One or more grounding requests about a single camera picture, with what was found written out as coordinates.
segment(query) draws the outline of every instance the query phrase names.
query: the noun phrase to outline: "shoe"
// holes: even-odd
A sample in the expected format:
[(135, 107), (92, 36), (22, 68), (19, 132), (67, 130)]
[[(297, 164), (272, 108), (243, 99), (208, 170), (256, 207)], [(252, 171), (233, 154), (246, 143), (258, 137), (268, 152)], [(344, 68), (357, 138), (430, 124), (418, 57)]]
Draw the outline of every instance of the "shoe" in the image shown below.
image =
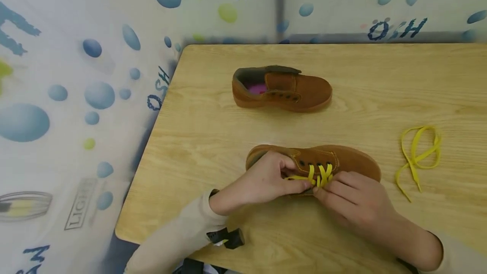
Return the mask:
[(332, 98), (332, 86), (316, 76), (284, 66), (240, 68), (232, 80), (237, 106), (275, 106), (295, 112), (319, 110)]
[[(246, 170), (268, 151), (282, 153), (294, 160), (296, 169), (283, 170), (287, 179), (310, 180), (315, 186), (324, 187), (333, 175), (340, 171), (355, 171), (366, 177), (380, 181), (379, 165), (371, 156), (347, 146), (320, 145), (311, 148), (286, 148), (275, 145), (255, 146), (247, 156)], [(305, 195), (313, 194), (307, 190)]]

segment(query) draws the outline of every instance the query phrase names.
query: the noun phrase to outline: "wooden table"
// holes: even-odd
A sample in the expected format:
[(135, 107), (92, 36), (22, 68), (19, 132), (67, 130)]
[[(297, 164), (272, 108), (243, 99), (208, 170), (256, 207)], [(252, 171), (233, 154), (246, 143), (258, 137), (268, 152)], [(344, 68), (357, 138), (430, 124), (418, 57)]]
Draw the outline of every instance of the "wooden table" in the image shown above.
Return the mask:
[[(326, 78), (334, 89), (323, 111), (298, 114), (235, 105), (237, 68), (283, 65)], [(405, 163), (403, 130), (433, 124), (443, 135), (439, 167)], [(423, 147), (431, 145), (424, 136)], [(145, 149), (116, 235), (141, 243), (183, 206), (244, 172), (259, 144), (346, 145), (379, 163), (397, 210), (487, 254), (487, 46), (480, 44), (202, 45), (184, 49)], [(382, 249), (334, 224), (312, 197), (282, 197), (231, 216), (246, 245), (208, 246), (193, 258), (244, 273), (408, 273)]]

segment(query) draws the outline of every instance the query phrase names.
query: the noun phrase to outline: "wall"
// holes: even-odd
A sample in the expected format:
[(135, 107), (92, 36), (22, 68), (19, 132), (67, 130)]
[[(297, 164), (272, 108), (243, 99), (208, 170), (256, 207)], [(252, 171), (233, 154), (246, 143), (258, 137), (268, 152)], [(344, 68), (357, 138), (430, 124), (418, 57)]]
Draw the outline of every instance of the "wall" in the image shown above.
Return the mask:
[(137, 246), (113, 229), (186, 44), (484, 41), (486, 9), (485, 0), (0, 0), (1, 273), (122, 272)]

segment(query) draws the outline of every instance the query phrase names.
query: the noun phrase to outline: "beige sleeve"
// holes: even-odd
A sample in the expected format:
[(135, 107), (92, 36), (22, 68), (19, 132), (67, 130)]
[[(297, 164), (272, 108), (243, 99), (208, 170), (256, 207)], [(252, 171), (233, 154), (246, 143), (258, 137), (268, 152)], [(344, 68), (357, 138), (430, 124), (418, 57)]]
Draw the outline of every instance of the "beige sleeve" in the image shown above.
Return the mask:
[(440, 267), (422, 274), (487, 274), (487, 258), (442, 233), (433, 233), (443, 245)]
[(184, 258), (210, 243), (206, 233), (223, 229), (226, 216), (209, 205), (211, 191), (188, 204), (179, 216), (161, 226), (135, 251), (125, 274), (171, 273)]

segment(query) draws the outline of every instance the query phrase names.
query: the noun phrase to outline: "shoe insole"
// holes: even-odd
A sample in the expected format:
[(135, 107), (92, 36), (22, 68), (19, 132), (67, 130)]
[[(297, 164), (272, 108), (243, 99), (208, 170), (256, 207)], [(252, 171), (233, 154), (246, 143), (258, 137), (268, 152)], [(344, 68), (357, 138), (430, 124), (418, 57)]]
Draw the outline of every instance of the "shoe insole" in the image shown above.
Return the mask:
[(263, 94), (267, 91), (265, 84), (249, 84), (246, 85), (247, 90), (252, 94)]

